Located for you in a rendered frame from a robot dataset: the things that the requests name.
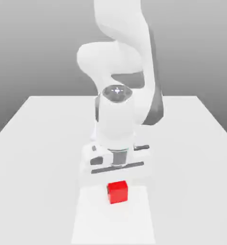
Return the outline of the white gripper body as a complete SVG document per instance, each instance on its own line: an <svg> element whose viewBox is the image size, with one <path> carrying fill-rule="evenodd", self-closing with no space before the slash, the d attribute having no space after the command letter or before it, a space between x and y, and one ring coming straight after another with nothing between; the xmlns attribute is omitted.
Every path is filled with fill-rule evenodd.
<svg viewBox="0 0 227 245"><path fill-rule="evenodd" d="M108 184L125 180L127 182L144 179L151 175L151 162L136 162L123 168L108 167L99 173L81 172L80 184Z"/></svg>

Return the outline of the small red cube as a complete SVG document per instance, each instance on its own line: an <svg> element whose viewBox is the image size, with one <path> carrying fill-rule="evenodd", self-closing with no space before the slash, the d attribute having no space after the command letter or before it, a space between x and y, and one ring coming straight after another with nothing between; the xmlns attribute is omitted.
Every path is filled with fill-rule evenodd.
<svg viewBox="0 0 227 245"><path fill-rule="evenodd" d="M128 185L126 181L107 184L107 191L110 204L125 202L128 200Z"/></svg>

